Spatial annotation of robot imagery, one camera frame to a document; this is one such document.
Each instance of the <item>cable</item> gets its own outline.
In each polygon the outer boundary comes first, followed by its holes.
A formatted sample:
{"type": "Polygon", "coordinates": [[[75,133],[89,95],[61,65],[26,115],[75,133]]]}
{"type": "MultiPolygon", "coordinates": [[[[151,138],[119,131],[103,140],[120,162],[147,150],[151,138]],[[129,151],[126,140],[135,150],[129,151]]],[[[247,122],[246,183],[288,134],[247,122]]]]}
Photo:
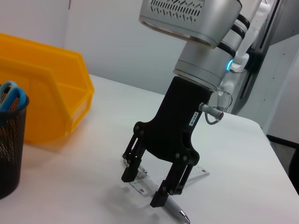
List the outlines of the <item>cable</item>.
{"type": "Polygon", "coordinates": [[[216,121],[214,121],[214,122],[209,121],[209,118],[208,118],[208,116],[207,116],[207,113],[205,113],[205,118],[206,118],[206,122],[207,122],[209,125],[215,125],[215,124],[217,124],[217,123],[219,122],[218,120],[216,120],[216,121]]]}
{"type": "Polygon", "coordinates": [[[242,74],[244,72],[247,72],[247,70],[244,70],[243,72],[236,72],[237,74],[242,74]]]}
{"type": "Polygon", "coordinates": [[[222,91],[222,90],[218,90],[218,91],[220,91],[220,92],[226,92],[226,93],[228,93],[228,94],[230,95],[231,101],[230,101],[230,104],[229,104],[229,106],[226,108],[226,110],[228,110],[228,109],[229,109],[229,107],[232,105],[232,103],[233,103],[233,101],[234,101],[234,98],[233,98],[232,94],[230,94],[230,93],[229,93],[229,92],[227,92],[227,91],[222,91]]]}
{"type": "Polygon", "coordinates": [[[242,74],[242,73],[244,73],[244,72],[247,72],[247,70],[244,70],[243,72],[235,72],[234,70],[229,70],[230,72],[232,72],[232,73],[234,73],[234,74],[242,74]]]}

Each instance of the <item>ventilation holes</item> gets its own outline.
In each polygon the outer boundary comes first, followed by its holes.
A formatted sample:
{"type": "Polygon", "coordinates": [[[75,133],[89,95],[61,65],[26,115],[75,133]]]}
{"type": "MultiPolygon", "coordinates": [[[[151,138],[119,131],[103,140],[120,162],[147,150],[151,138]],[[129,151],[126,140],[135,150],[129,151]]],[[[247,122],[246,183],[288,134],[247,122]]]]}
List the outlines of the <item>ventilation holes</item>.
{"type": "Polygon", "coordinates": [[[195,5],[193,2],[186,2],[186,0],[183,0],[182,2],[179,0],[172,0],[172,3],[162,2],[159,0],[151,0],[151,6],[150,10],[151,12],[157,12],[157,14],[169,14],[170,17],[175,16],[176,18],[182,18],[184,21],[190,19],[190,22],[196,21],[196,19],[192,18],[193,16],[199,16],[200,10],[196,8],[202,8],[201,3],[195,5]]]}

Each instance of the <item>label sticker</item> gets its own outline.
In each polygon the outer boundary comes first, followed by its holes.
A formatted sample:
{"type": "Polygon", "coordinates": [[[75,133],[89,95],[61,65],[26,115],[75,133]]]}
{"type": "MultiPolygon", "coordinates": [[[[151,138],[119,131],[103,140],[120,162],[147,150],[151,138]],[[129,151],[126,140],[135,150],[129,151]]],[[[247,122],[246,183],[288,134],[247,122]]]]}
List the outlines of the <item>label sticker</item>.
{"type": "Polygon", "coordinates": [[[194,115],[193,115],[193,117],[190,120],[189,126],[193,126],[194,125],[194,123],[195,123],[196,118],[198,117],[198,115],[199,115],[198,112],[194,112],[194,115]]]}

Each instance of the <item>silver pen tip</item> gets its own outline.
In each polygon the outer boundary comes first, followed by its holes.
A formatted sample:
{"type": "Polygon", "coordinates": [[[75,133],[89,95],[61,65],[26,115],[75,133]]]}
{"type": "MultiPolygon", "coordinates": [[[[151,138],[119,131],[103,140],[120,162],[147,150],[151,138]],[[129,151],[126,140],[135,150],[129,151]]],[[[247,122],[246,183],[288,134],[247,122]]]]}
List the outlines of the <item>silver pen tip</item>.
{"type": "Polygon", "coordinates": [[[179,213],[184,217],[185,223],[190,224],[190,219],[188,218],[188,216],[183,211],[180,211],[179,213]]]}

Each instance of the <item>white table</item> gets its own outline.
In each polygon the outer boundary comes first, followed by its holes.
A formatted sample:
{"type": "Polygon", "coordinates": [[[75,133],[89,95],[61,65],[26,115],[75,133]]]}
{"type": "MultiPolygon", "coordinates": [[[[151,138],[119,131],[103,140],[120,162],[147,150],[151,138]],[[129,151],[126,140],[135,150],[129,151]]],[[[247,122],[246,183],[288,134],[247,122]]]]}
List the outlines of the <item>white table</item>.
{"type": "MultiPolygon", "coordinates": [[[[20,185],[0,200],[1,224],[177,223],[121,181],[133,126],[151,120],[163,96],[92,80],[92,109],[63,147],[24,146],[20,185]]],[[[173,199],[193,224],[299,223],[299,197],[257,123],[225,114],[209,126],[202,116],[192,144],[211,175],[173,199]]],[[[169,167],[150,154],[143,165],[169,167]]]]}

